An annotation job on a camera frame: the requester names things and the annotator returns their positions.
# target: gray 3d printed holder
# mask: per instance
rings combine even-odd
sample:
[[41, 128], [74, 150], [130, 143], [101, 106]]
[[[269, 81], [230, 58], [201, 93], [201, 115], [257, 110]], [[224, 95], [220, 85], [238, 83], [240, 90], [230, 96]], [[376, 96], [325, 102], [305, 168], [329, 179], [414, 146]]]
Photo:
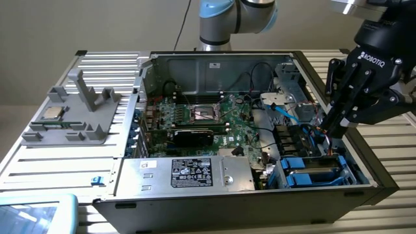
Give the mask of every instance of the gray 3d printed holder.
[[68, 94], [62, 86], [48, 91], [49, 101], [29, 123], [30, 130], [24, 132], [22, 145], [96, 145], [105, 142], [120, 94], [104, 88], [96, 94], [86, 87], [82, 71], [72, 69], [68, 73], [78, 94]]

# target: power supply label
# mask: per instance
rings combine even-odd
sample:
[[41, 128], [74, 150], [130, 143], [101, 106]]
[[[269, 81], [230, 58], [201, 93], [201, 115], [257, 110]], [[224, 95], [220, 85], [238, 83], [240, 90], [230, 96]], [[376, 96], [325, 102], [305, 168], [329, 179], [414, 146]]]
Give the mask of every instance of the power supply label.
[[170, 185], [173, 188], [213, 186], [210, 158], [173, 159]]

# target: tablet screen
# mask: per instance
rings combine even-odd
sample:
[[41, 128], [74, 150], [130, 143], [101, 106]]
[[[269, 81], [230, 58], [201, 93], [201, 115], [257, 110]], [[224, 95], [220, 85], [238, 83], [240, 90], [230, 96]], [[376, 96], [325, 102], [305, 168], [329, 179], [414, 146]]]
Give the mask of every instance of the tablet screen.
[[2, 234], [46, 234], [58, 202], [0, 206]]

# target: silver robot arm segment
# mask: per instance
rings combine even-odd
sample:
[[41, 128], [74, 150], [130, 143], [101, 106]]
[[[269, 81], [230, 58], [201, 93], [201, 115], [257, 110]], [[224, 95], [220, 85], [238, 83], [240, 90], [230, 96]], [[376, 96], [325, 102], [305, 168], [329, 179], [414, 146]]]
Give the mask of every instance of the silver robot arm segment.
[[274, 0], [201, 0], [198, 50], [230, 50], [230, 34], [265, 32], [276, 18]]

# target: white slatted table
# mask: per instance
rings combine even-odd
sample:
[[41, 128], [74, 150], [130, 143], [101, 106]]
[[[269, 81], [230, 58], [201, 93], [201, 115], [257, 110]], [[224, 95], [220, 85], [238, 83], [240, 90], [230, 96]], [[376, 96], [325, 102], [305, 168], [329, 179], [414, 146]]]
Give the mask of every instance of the white slatted table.
[[[320, 77], [325, 79], [328, 61], [332, 58], [344, 58], [337, 50], [309, 50], [304, 54], [312, 63]], [[85, 69], [86, 85], [100, 88], [112, 86], [124, 99], [117, 108], [110, 133], [110, 144], [102, 147], [76, 149], [25, 149], [9, 156], [10, 163], [6, 170], [12, 173], [4, 180], [0, 176], [0, 189], [6, 193], [22, 191], [33, 194], [44, 192], [72, 192], [80, 197], [101, 195], [104, 187], [93, 188], [89, 179], [96, 175], [106, 175], [110, 170], [110, 158], [114, 154], [117, 134], [124, 117], [129, 88], [136, 72], [136, 57], [138, 53], [88, 53], [78, 67]], [[70, 83], [69, 92], [74, 92]], [[389, 198], [376, 206], [362, 206], [349, 212], [334, 224], [290, 226], [233, 231], [209, 232], [216, 234], [413, 234], [416, 233], [416, 126], [414, 116], [398, 116], [377, 125], [360, 125], [370, 148], [381, 160], [389, 174], [400, 186]], [[78, 207], [80, 234], [116, 234], [116, 230], [97, 213], [92, 206]]]

